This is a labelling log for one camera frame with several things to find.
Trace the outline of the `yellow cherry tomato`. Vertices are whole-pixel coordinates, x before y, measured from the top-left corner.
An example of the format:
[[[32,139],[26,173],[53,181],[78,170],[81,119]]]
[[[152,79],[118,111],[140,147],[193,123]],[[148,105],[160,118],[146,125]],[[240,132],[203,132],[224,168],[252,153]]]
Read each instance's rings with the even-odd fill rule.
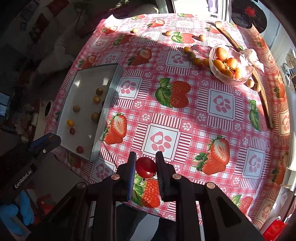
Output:
[[[69,127],[73,128],[75,124],[74,124],[74,121],[73,120],[67,120],[67,125]]]
[[[99,97],[99,96],[95,96],[95,97],[93,97],[93,102],[94,102],[95,104],[99,104],[99,102],[100,102],[100,97]]]
[[[197,66],[201,65],[202,64],[202,60],[200,58],[194,58],[193,59],[193,63]]]

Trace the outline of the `brown kiwi berry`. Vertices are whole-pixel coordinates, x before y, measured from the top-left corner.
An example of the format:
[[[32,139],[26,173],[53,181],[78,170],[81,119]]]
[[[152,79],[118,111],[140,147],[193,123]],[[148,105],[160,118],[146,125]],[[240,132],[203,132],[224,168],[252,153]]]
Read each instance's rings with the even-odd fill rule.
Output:
[[[196,58],[196,54],[194,52],[188,52],[187,58],[189,61],[193,61]]]
[[[81,107],[79,105],[74,105],[72,110],[75,112],[75,113],[78,113],[80,111]]]

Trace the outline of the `brown kiwi fruit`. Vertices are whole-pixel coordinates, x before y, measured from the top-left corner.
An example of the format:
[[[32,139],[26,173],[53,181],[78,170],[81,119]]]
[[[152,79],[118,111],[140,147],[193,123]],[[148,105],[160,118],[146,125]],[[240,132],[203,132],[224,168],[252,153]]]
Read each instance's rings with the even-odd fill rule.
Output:
[[[94,112],[94,113],[91,115],[91,120],[92,120],[94,123],[98,123],[98,122],[99,122],[99,119],[100,119],[100,114],[101,114],[101,113]]]

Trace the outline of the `grey rectangular tray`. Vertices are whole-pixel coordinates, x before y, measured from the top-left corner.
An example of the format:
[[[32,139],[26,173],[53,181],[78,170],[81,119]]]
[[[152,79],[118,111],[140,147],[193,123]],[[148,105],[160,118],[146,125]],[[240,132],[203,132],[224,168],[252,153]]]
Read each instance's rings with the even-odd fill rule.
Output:
[[[88,161],[97,161],[103,143],[103,133],[107,125],[108,113],[122,76],[119,64],[106,64],[79,70],[72,77],[59,116],[57,135],[61,146]],[[96,89],[102,88],[99,104],[93,102]],[[78,113],[72,108],[81,107]],[[101,113],[98,123],[91,120],[94,112]],[[74,121],[74,127],[67,125],[67,120]]]

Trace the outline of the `dark olive fruit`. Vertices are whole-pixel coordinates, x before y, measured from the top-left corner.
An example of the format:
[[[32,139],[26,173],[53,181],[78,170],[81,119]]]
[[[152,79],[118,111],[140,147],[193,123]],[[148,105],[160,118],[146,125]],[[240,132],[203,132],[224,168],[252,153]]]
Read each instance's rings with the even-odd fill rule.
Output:
[[[103,94],[103,89],[102,88],[97,88],[96,89],[96,95],[101,96]]]

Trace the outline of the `strawberry pattern tablecloth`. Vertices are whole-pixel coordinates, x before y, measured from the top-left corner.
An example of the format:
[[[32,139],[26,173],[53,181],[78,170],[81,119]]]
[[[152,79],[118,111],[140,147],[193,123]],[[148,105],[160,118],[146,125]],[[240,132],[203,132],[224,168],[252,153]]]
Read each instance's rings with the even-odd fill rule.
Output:
[[[266,223],[288,165],[291,116],[285,86],[271,51],[255,27],[223,27],[240,49],[253,48],[264,65],[263,90],[274,115],[269,129],[260,92],[224,84],[209,67],[212,47],[227,40],[207,21],[189,14],[109,16],[71,66],[54,101],[47,132],[55,132],[70,82],[82,69],[120,64],[123,75],[111,104],[99,158],[81,164],[78,155],[55,150],[61,161],[89,183],[103,180],[137,157],[163,153],[178,174],[219,188],[258,228]],[[187,58],[194,52],[206,66]]]

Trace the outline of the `beige longan fruit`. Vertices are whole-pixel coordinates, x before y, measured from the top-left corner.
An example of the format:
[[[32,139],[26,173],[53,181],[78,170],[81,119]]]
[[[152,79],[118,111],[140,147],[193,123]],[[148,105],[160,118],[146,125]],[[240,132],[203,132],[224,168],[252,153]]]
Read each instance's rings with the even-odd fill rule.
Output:
[[[245,83],[246,83],[246,86],[249,88],[253,88],[255,84],[252,79],[248,79]]]
[[[260,92],[261,91],[261,84],[255,83],[252,89],[256,92]]]

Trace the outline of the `glass fruit bowl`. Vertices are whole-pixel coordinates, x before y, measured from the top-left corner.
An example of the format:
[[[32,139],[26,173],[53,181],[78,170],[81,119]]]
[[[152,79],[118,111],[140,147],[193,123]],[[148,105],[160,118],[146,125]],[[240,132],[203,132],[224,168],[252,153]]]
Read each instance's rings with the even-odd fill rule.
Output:
[[[215,50],[222,47],[228,52],[228,58],[224,61],[217,59]],[[209,52],[209,66],[216,78],[224,84],[238,86],[244,84],[252,75],[252,66],[245,57],[232,47],[217,45]]]

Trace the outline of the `large orange in bowl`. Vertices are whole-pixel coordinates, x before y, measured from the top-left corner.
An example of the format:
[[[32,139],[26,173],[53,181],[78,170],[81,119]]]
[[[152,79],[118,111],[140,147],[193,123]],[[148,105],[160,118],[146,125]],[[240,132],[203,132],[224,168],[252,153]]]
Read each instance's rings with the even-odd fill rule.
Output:
[[[215,50],[215,54],[217,59],[221,61],[224,61],[228,58],[228,52],[222,47],[217,47]]]

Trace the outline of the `crumpled white tissue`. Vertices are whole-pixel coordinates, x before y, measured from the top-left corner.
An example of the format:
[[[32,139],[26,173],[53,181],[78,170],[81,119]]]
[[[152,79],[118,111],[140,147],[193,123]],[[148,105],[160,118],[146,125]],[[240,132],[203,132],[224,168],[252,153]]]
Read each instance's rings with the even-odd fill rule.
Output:
[[[257,53],[254,49],[244,49],[239,51],[240,54],[242,54],[245,59],[254,67],[260,69],[263,73],[264,71],[264,65],[259,61],[259,58],[257,56]]]

